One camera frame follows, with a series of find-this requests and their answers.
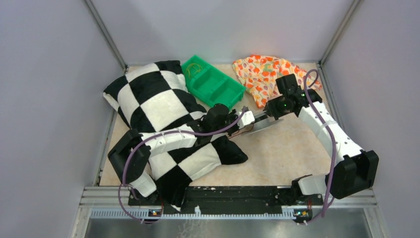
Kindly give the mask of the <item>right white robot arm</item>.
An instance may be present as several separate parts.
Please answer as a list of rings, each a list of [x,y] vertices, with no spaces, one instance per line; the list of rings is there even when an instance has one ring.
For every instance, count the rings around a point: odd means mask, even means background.
[[[295,75],[276,80],[280,97],[269,100],[264,112],[275,119],[294,113],[314,133],[329,156],[334,168],[327,174],[309,175],[293,180],[290,197],[304,204],[312,194],[329,194],[342,199],[371,188],[379,157],[355,143],[327,111],[321,96],[313,89],[304,90]]]

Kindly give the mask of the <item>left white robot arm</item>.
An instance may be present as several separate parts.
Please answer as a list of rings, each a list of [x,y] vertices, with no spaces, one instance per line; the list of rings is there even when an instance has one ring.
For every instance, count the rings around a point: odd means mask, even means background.
[[[224,105],[179,127],[127,131],[108,153],[120,185],[130,188],[147,205],[161,198],[179,203],[186,188],[220,165],[247,161],[229,136],[254,122],[247,107],[227,112]]]

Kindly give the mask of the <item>grey filament spool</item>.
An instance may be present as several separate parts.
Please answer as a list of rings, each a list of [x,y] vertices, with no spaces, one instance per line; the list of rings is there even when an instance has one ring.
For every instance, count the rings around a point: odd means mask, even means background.
[[[257,131],[268,129],[278,123],[283,121],[283,119],[275,119],[274,117],[269,116],[265,112],[261,112],[255,115],[255,122],[252,124],[252,128],[248,129],[245,133],[255,133]]]

